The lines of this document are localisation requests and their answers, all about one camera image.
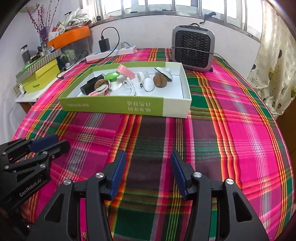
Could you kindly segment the green white cardboard box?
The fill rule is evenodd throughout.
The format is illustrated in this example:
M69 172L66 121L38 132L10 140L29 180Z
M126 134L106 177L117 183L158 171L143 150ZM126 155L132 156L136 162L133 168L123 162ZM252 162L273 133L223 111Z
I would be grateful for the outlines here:
M163 88L155 87L147 92L139 86L137 78L133 78L129 86L122 85L117 90L107 90L105 95L87 96L82 94L81 87L93 77L106 75L116 71L119 64L107 64L90 67L74 79L58 98L66 111L92 113L124 113L173 118L187 118L192 102L189 84L180 63L175 62L126 62L123 64L133 73L146 71L150 78L158 72L156 68L168 70L173 79Z

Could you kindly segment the grey black space heater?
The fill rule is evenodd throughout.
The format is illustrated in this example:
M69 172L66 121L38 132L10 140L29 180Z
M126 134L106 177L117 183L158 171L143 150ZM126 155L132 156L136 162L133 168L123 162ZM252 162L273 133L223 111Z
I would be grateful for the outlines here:
M215 35L197 23L176 25L171 39L172 61L184 68L207 72L212 68L215 53Z

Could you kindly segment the pink green earphone case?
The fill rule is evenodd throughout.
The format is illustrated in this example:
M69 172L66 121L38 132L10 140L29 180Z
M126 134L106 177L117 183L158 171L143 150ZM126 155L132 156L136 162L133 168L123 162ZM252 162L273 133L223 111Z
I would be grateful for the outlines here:
M95 89L93 92L89 93L88 96L105 96L106 91L109 89L109 86L107 84L101 85L97 89Z

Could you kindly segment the orange storage bin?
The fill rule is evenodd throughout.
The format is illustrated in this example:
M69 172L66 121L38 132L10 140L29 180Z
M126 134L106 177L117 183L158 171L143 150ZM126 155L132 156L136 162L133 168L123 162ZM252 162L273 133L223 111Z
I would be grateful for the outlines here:
M63 48L71 43L74 43L83 38L87 38L90 36L90 30L88 26L83 26L79 28L75 28L64 32L63 34L55 37L53 40L50 40L47 43L47 46L52 46L54 49Z

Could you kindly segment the white ball gadget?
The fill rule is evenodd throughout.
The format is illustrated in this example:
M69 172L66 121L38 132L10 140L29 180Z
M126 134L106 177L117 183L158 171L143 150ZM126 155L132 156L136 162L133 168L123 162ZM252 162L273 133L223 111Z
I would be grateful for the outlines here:
M154 90L154 81L151 78L145 78L143 82L139 83L139 88L144 89L146 92L152 92Z

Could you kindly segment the white grey handheld device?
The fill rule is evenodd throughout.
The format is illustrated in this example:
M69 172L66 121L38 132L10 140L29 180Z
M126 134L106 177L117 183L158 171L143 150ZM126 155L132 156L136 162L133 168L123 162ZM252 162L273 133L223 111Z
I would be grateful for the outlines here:
M155 70L159 74L165 76L169 82L172 82L173 81L173 76L170 73L170 68L156 67Z

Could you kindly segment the brown walnut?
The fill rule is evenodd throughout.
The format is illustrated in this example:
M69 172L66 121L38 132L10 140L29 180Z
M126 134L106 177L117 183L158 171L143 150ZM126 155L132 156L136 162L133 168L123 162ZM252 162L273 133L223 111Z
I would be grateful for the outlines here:
M154 81L155 87L158 87L158 88L166 87L167 82L168 82L165 75L162 75L162 74L156 74L153 77L153 81Z
M96 83L95 83L95 85L94 85L94 89L96 90L96 89L98 89L98 88L99 88L100 86L102 86L102 85L107 85L107 86L109 86L109 81L106 80L106 79L100 79L100 80L97 80Z

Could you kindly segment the green cap white stand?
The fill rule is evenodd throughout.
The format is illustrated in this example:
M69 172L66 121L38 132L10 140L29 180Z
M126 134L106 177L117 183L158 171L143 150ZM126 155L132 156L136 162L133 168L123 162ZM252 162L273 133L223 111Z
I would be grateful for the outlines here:
M109 82L110 90L118 90L122 87L122 83L118 81L119 75L118 72L111 72L105 75L104 79Z

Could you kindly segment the black power adapter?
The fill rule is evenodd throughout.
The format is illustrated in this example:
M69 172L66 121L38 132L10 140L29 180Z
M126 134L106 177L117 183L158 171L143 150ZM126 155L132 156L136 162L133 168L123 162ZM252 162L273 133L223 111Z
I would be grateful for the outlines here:
M110 50L109 39L101 36L101 39L98 41L101 52L106 52Z

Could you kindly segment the black rectangular device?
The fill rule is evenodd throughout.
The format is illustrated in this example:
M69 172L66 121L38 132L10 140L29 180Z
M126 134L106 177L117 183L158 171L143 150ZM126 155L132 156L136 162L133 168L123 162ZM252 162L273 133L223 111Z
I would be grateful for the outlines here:
M95 83L98 80L103 79L103 78L104 78L104 75L101 74L101 75L99 75L97 77L93 77L92 79L88 80L86 84L84 84L83 86L80 87L81 92L84 95L90 94L91 92L93 92L95 90L95 88L94 88Z

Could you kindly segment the yellow shoe box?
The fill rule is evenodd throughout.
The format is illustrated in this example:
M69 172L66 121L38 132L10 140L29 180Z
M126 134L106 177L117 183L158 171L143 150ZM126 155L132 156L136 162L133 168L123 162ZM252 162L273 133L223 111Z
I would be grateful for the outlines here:
M59 72L58 62L54 59L25 79L22 86L27 93L36 92L45 88Z

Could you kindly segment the white blue power strip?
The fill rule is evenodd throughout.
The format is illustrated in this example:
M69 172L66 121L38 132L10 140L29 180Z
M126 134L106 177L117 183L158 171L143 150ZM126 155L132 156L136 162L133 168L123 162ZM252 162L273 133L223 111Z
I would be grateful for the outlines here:
M95 52L86 56L85 60L87 62L97 61L100 59L104 59L106 57L134 54L136 51L137 51L137 46L127 46L124 48L110 49L106 52Z

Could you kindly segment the plaid pink green blanket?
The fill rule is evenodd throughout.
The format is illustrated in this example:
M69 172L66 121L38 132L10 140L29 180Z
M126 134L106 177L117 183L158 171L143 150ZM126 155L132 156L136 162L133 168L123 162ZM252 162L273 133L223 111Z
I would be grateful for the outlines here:
M25 204L34 223L60 183L82 181L127 155L118 195L106 203L114 240L182 240L191 202L179 194L170 154L178 150L195 170L214 180L232 178L248 198L270 240L292 216L295 186L280 129L249 84L220 59L213 71L186 71L192 102L188 118L62 109L60 94L89 64L80 63L33 105L15 138L57 134L70 143L68 154L52 162L51 181Z

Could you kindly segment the cream patterned curtain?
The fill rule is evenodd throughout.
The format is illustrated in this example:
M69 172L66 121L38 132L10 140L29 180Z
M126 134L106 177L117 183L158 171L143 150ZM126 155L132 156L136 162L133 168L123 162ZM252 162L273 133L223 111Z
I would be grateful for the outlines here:
M261 44L247 82L274 118L283 115L295 99L295 39L266 1L263 2Z

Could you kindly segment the striped grey box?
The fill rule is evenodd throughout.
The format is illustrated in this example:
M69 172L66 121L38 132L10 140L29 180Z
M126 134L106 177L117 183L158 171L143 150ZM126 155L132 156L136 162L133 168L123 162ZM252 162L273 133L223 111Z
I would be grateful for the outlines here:
M43 56L38 60L34 61L33 63L29 64L27 67L25 67L21 72L19 72L16 75L16 83L17 84L22 83L25 79L32 76L40 68L42 68L46 64L58 58L61 54L62 54L61 49L57 49L54 52L46 56Z

